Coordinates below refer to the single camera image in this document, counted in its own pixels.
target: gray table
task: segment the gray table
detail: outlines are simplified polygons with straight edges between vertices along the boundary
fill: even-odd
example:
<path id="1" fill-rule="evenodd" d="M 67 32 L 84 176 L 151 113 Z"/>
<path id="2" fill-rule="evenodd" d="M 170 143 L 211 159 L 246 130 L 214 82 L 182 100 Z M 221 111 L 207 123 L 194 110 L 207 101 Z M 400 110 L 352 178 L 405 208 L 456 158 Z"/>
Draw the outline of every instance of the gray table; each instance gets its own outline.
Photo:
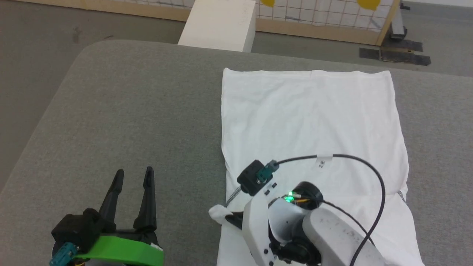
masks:
<path id="1" fill-rule="evenodd" d="M 116 222 L 131 228 L 155 170 L 166 265 L 214 265 L 224 201 L 222 71 L 365 71 L 369 66 L 106 41 L 72 65 L 0 195 L 0 264 L 44 265 L 54 225 L 98 208 L 125 170 Z M 473 261 L 473 79 L 390 69 L 411 166 L 407 195 L 428 266 Z"/>

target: white cloth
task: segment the white cloth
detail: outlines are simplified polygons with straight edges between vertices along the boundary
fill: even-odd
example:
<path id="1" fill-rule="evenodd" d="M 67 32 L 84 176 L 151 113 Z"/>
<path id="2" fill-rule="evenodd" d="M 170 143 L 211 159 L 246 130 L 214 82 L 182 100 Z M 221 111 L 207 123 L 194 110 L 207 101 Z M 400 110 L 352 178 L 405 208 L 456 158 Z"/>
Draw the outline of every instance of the white cloth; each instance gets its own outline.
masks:
<path id="1" fill-rule="evenodd" d="M 227 166 L 227 198 L 237 177 L 253 160 L 266 164 L 312 154 L 361 157 L 381 173 L 386 204 L 371 238 L 386 262 L 422 266 L 407 193 L 409 164 L 395 105 L 391 74 L 362 72 L 237 72 L 225 69 L 222 85 L 222 151 Z M 381 201 L 376 175 L 364 164 L 333 158 L 319 168 L 315 160 L 290 162 L 274 174 L 280 195 L 300 181 L 316 185 L 324 199 L 353 215 L 367 230 Z M 240 212 L 250 197 L 240 193 L 228 210 Z M 358 226 L 332 210 L 361 235 Z M 218 266 L 255 265 L 241 232 L 222 223 Z"/>

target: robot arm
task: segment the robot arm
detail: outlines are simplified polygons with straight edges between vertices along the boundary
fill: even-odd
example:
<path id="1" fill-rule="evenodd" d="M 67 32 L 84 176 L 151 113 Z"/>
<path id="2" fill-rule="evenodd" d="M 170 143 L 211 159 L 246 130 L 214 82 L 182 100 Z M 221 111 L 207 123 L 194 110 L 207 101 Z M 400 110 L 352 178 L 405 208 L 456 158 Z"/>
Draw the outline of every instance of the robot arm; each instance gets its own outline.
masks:
<path id="1" fill-rule="evenodd" d="M 242 229 L 256 264 L 272 266 L 278 258 L 308 266 L 350 265 L 364 236 L 330 210 L 319 208 L 323 196 L 311 183 L 300 183 L 293 196 L 274 195 L 275 170 L 268 171 L 268 165 L 255 161 L 242 172 L 237 180 L 242 191 L 253 198 L 238 214 L 240 219 L 226 217 Z M 363 246 L 355 262 L 355 266 L 365 265 L 385 265 L 383 256 L 371 243 Z"/>

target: teal connector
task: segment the teal connector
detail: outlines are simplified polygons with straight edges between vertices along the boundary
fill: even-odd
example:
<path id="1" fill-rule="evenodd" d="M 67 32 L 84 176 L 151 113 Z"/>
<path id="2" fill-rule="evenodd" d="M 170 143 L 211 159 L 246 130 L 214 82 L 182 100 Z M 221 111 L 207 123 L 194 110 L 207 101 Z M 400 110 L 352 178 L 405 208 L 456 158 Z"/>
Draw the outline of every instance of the teal connector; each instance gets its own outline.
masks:
<path id="1" fill-rule="evenodd" d="M 272 160 L 267 163 L 263 169 L 256 173 L 256 177 L 261 184 L 264 184 L 266 181 L 268 181 L 268 179 L 270 179 L 271 175 L 276 172 L 277 169 L 279 169 L 279 165 L 276 164 L 276 160 Z"/>
<path id="2" fill-rule="evenodd" d="M 71 242 L 66 242 L 49 261 L 49 266 L 66 266 L 76 254 L 77 247 Z"/>

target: green bracket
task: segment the green bracket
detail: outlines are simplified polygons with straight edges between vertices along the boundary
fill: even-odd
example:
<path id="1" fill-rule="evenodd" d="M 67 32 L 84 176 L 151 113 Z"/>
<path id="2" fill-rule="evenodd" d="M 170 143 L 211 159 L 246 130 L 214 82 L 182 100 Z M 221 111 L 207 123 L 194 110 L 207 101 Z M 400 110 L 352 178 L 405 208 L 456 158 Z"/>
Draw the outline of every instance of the green bracket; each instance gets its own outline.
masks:
<path id="1" fill-rule="evenodd" d="M 164 263 L 162 250 L 114 236 L 100 236 L 87 254 L 77 254 L 75 257 L 137 266 L 162 266 Z"/>

